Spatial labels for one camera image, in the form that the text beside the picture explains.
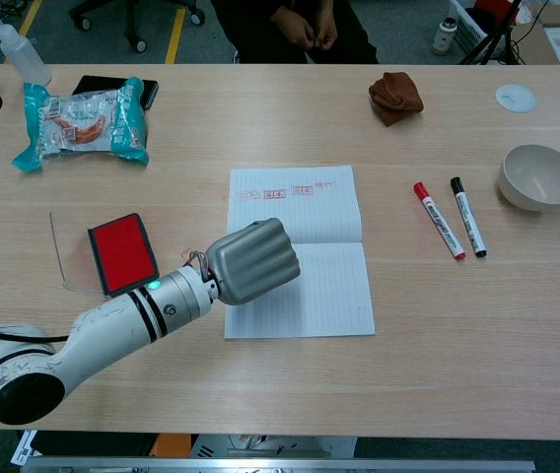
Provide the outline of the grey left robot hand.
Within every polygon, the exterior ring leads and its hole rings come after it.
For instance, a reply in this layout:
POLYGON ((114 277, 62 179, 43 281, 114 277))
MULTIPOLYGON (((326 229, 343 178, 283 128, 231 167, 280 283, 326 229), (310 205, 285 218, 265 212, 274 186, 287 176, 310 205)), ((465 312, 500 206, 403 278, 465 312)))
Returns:
POLYGON ((281 221, 255 221, 212 243, 206 250, 219 300, 249 303, 301 274, 299 259, 281 221))

